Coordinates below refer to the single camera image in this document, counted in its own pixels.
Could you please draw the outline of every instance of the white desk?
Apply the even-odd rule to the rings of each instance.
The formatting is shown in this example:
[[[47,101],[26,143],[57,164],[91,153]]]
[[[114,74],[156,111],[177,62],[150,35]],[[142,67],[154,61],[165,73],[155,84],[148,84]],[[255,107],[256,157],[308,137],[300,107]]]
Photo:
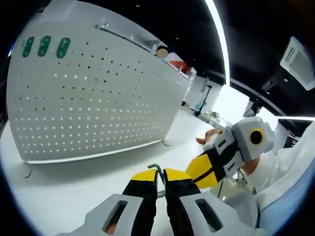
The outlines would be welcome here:
[[[232,123],[225,121],[223,118],[214,118],[208,113],[201,113],[198,118],[216,129],[224,129],[227,126],[232,125]]]
[[[170,147],[160,143],[89,160],[25,166],[7,125],[0,140],[0,154],[17,203],[37,229],[52,236],[80,227],[87,212],[113,193],[122,193],[130,178],[150,164],[185,170],[202,152],[195,137],[203,137],[211,128],[180,110],[167,138]],[[31,175],[24,178],[29,170]],[[158,190],[162,189],[160,181]],[[151,235],[173,235],[164,198],[157,200]]]

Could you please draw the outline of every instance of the red object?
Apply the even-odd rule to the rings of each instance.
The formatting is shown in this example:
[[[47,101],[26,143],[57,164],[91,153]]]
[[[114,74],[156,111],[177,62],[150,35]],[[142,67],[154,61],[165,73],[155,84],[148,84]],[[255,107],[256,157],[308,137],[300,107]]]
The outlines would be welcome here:
[[[182,68],[182,72],[184,74],[187,74],[189,67],[187,66],[187,64],[183,61],[178,61],[178,60],[170,60],[170,62],[173,66],[175,66],[176,68]]]

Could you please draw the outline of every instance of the rectangular slot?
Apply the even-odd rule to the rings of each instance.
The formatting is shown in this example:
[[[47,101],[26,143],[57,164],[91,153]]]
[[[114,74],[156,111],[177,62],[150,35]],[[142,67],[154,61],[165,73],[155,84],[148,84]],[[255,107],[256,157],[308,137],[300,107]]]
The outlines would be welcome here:
[[[226,140],[224,139],[221,143],[219,143],[218,148],[221,148],[223,146],[223,144],[226,143]]]
[[[111,218],[111,220],[107,223],[105,222],[103,225],[102,230],[109,234],[109,235],[113,235],[115,233],[115,229],[116,229],[116,225],[125,209],[125,207],[127,206],[127,202],[126,201],[119,201],[115,208],[114,211],[115,213],[113,214],[113,217]]]
[[[235,162],[229,168],[227,168],[227,170],[230,171],[234,166],[235,166]]]
[[[286,56],[286,59],[285,59],[286,62],[289,62],[294,52],[295,52],[294,48],[291,48],[288,55]]]
[[[222,229],[222,223],[204,199],[196,200],[196,204],[205,217],[211,232],[217,232],[218,230]]]

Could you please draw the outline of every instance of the white lab coat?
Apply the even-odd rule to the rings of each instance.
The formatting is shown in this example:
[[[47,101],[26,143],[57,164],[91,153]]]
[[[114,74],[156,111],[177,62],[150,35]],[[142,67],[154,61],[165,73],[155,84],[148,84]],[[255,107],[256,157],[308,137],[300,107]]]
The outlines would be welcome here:
[[[315,157],[315,121],[305,130],[299,142],[275,155],[260,156],[255,171],[246,180],[257,190],[256,202],[260,211],[285,194],[303,175]]]

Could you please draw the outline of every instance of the led light strip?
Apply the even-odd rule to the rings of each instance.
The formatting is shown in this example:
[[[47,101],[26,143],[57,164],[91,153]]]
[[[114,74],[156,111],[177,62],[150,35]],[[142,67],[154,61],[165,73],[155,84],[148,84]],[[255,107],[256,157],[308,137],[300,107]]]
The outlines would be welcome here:
[[[218,13],[218,10],[213,2],[213,0],[205,0],[209,11],[212,15],[212,18],[215,22],[216,29],[219,35],[219,40],[222,48],[223,61],[224,61],[224,69],[225,69],[225,83],[227,86],[230,86],[230,66],[228,60],[228,52],[227,52],[227,44],[225,40],[225,35],[223,31],[222,22]]]
[[[315,117],[276,117],[278,119],[293,119],[293,120],[306,120],[315,121]]]

